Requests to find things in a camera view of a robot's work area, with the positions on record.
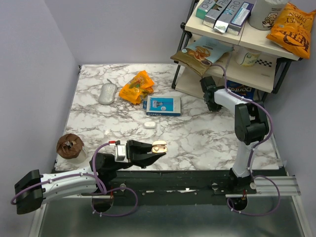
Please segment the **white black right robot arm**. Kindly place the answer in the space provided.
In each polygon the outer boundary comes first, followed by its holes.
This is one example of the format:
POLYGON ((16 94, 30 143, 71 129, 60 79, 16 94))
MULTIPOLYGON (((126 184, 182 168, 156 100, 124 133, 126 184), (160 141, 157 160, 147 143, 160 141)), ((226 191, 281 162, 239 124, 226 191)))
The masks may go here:
POLYGON ((224 107, 234 114, 238 150, 227 187, 230 192, 237 194, 251 182, 254 146, 263 141, 270 130, 264 104, 260 100, 247 100, 228 93, 224 86, 215 84, 213 77, 202 78, 200 85, 210 111, 217 112, 224 107))

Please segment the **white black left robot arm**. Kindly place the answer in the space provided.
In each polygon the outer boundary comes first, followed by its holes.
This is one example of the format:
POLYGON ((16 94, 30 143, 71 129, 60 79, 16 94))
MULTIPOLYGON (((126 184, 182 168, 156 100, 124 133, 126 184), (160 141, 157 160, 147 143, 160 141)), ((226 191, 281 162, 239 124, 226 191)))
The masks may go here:
POLYGON ((151 144, 135 140, 128 140, 125 144, 109 141, 96 149, 89 165, 84 168, 53 174, 40 174, 39 170, 28 172, 14 185, 15 195, 10 203, 16 206, 17 214, 22 215, 49 201, 72 195, 109 195, 113 198, 116 191, 135 194, 125 184, 115 188, 111 185, 117 171, 132 166, 146 168, 166 153, 165 141, 151 144))

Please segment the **white earbud charging case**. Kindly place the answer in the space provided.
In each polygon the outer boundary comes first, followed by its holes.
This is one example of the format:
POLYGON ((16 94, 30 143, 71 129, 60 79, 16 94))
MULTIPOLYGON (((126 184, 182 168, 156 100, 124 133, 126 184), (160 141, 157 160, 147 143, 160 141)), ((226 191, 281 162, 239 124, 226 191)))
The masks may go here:
POLYGON ((157 124, 154 121, 147 121, 144 123, 145 129, 155 129, 157 124))

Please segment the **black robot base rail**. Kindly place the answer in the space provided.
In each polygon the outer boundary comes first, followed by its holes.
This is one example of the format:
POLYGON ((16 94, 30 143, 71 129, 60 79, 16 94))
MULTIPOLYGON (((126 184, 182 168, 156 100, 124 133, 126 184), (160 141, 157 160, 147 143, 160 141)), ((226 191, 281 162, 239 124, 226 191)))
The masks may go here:
POLYGON ((117 171, 105 181, 114 205, 224 205, 226 195, 255 194, 250 178, 234 181, 228 170, 117 171))

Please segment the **beige small earbud case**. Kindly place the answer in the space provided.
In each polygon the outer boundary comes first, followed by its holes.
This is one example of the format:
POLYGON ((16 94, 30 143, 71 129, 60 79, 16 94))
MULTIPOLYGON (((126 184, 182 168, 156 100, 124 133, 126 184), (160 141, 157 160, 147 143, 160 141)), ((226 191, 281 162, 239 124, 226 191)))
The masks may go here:
POLYGON ((166 153, 168 151, 165 141, 154 141, 152 143, 152 153, 166 153))

